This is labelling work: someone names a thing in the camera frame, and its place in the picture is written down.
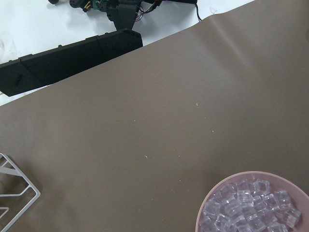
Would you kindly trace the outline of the clear ice cubes pile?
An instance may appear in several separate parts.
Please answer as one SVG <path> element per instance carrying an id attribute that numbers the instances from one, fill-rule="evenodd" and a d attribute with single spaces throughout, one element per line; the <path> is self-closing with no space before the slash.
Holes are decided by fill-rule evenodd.
<path id="1" fill-rule="evenodd" d="M 199 232 L 292 232 L 302 213 L 286 189 L 264 179 L 241 179 L 220 187 L 204 202 Z"/>

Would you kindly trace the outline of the pink bowl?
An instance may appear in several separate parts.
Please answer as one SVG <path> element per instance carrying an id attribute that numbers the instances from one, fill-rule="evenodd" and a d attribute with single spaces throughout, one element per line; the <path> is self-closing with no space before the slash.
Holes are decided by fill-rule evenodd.
<path id="1" fill-rule="evenodd" d="M 307 232 L 309 197 L 292 182 L 242 172 L 219 182 L 204 199 L 197 232 Z"/>

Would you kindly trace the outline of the long black box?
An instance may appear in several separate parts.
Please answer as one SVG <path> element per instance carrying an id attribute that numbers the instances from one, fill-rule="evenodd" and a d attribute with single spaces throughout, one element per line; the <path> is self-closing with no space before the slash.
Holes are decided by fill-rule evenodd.
<path id="1" fill-rule="evenodd" d="M 10 60 L 0 66 L 0 90 L 11 97 L 54 84 L 143 46 L 141 34 L 129 29 Z"/>

